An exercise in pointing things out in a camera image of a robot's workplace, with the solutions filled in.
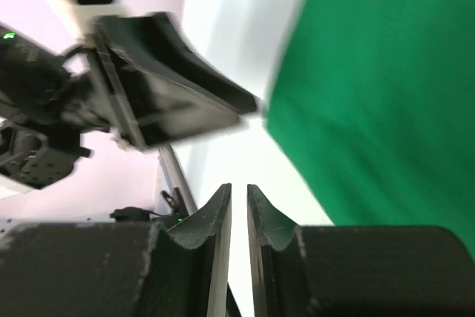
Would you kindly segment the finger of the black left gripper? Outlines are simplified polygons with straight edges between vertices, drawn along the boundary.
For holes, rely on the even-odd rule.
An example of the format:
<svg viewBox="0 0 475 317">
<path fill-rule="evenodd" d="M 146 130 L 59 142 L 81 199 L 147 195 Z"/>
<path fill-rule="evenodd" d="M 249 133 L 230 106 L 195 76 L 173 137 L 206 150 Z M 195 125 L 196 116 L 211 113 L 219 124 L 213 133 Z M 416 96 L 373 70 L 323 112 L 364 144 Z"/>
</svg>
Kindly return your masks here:
<svg viewBox="0 0 475 317">
<path fill-rule="evenodd" d="M 229 103 L 239 114 L 258 109 L 256 97 L 225 77 L 193 52 L 178 33 L 170 13 L 148 17 L 150 28 L 157 32 L 148 37 L 152 53 L 170 69 Z"/>
</svg>

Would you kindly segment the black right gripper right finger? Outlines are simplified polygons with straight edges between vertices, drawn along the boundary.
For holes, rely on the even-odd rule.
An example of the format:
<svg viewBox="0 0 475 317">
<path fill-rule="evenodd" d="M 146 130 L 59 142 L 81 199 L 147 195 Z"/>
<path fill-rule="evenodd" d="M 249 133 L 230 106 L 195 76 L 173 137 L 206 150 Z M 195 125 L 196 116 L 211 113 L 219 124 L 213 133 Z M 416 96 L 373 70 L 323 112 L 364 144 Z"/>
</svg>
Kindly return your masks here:
<svg viewBox="0 0 475 317">
<path fill-rule="evenodd" d="M 301 226 L 247 188 L 257 316 L 472 316 L 474 263 L 435 226 Z"/>
</svg>

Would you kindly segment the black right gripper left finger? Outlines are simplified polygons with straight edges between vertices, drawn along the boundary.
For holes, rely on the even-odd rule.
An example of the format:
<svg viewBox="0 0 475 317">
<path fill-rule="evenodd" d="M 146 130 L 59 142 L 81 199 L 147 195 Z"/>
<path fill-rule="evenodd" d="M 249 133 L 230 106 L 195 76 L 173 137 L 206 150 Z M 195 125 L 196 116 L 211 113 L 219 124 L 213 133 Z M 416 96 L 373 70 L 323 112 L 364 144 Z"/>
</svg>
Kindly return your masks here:
<svg viewBox="0 0 475 317">
<path fill-rule="evenodd" d="M 231 190 L 176 226 L 42 223 L 1 237 L 3 316 L 224 316 Z"/>
</svg>

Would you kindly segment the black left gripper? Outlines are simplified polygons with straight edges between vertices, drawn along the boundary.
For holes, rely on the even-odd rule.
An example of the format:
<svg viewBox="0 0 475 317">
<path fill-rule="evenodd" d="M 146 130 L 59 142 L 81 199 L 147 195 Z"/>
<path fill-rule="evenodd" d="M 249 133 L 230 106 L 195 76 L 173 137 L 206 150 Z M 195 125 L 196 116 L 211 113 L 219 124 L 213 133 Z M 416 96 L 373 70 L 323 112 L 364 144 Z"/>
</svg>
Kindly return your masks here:
<svg viewBox="0 0 475 317">
<path fill-rule="evenodd" d="M 135 148 L 157 148 L 237 125 L 229 103 L 152 53 L 148 17 L 97 19 L 94 78 L 65 67 L 82 46 L 58 55 L 2 23 L 1 129 L 116 129 Z"/>
</svg>

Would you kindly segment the green t-shirt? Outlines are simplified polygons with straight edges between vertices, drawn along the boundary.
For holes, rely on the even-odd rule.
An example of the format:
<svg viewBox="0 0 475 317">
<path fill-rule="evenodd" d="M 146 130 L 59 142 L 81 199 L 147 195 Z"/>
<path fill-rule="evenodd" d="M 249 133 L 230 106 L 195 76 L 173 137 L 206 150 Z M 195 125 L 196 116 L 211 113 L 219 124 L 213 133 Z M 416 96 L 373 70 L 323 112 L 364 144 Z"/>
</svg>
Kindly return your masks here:
<svg viewBox="0 0 475 317">
<path fill-rule="evenodd" d="M 330 220 L 474 233 L 474 0 L 306 0 L 267 128 Z"/>
</svg>

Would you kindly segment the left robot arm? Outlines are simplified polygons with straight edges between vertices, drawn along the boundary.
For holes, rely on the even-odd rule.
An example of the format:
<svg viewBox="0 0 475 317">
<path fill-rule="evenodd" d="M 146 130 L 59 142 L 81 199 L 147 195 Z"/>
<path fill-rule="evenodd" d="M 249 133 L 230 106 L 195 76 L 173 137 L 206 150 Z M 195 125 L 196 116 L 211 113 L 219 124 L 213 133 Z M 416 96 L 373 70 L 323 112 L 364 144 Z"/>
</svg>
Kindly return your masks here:
<svg viewBox="0 0 475 317">
<path fill-rule="evenodd" d="M 54 54 L 1 26 L 1 187 L 40 190 L 115 131 L 138 151 L 240 124 L 255 96 L 185 43 L 169 12 L 132 16 L 116 0 L 47 0 L 77 38 Z"/>
</svg>

